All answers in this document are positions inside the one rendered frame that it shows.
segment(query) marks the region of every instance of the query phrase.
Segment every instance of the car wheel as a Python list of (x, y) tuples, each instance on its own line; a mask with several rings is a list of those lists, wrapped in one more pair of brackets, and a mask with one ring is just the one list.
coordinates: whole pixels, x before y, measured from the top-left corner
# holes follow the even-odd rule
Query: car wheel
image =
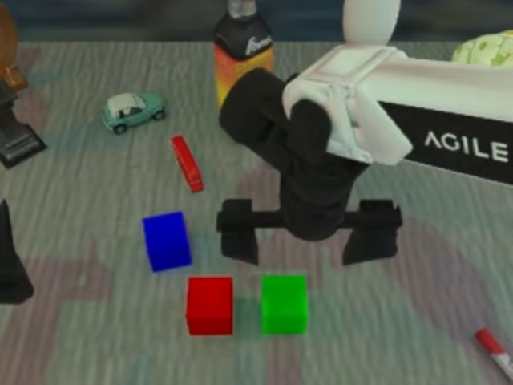
[(112, 128), (112, 131), (114, 131), (116, 135), (121, 135), (124, 134), (127, 131), (127, 129), (128, 127), (125, 124), (120, 124), (119, 126), (115, 126), (114, 128)]
[(164, 110), (160, 110), (160, 111), (156, 112), (155, 114), (153, 114), (154, 120), (162, 120), (165, 117), (166, 117), (166, 111), (164, 111)]

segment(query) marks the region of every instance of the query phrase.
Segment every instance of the red marker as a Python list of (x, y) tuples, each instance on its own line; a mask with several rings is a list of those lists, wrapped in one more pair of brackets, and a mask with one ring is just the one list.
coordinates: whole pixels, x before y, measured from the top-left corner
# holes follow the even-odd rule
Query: red marker
[(175, 152), (176, 160), (178, 165), (182, 169), (182, 173), (185, 176), (189, 188), (192, 193), (197, 193), (203, 190), (203, 181), (201, 179), (200, 169), (194, 157), (192, 156), (187, 142), (182, 135), (173, 136), (169, 143)]
[(478, 330), (475, 334), (475, 339), (484, 347), (488, 354), (494, 359), (497, 365), (504, 371), (507, 377), (513, 381), (513, 363), (511, 363), (511, 357), (500, 343), (494, 338), (493, 335), (486, 328)]

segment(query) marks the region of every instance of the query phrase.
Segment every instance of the brown object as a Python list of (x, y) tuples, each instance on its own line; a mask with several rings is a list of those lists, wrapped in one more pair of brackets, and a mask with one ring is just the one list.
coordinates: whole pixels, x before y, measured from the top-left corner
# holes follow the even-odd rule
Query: brown object
[(25, 76), (14, 66), (18, 52), (18, 28), (9, 9), (0, 3), (0, 79), (20, 91), (28, 86)]

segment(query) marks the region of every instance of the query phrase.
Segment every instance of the table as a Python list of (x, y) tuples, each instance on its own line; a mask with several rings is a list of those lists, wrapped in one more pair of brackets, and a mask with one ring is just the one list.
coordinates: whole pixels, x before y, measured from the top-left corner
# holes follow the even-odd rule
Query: table
[[(277, 74), (300, 71), (330, 43), (278, 43)], [(398, 43), (448, 59), (456, 43)], [(49, 149), (0, 170), (18, 253), (36, 287), (0, 307), (2, 385), (388, 385), (507, 383), (473, 343), (486, 325), (513, 351), (509, 188), (414, 164), (373, 166), (352, 198), (389, 197), (405, 215), (399, 255), (342, 269), (346, 234), (321, 244), (260, 233), (260, 267), (222, 258), (216, 212), (229, 197), (277, 204), (277, 174), (218, 127), (207, 43), (30, 43), (18, 65), (31, 88), (17, 113)], [(155, 91), (168, 118), (114, 136), (100, 108)], [(168, 147), (185, 135), (204, 174), (192, 195)], [(194, 266), (151, 273), (141, 218), (183, 210)], [(310, 328), (262, 336), (258, 280), (306, 273)], [(186, 278), (236, 283), (236, 335), (189, 338)]]

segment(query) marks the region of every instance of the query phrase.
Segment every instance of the juice bottle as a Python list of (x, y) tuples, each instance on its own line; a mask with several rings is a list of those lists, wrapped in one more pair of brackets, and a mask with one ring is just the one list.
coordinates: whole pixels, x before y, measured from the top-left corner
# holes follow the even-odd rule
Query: juice bottle
[(228, 0), (214, 34), (217, 102), (220, 109), (236, 81), (254, 68), (273, 70), (273, 39), (256, 0)]

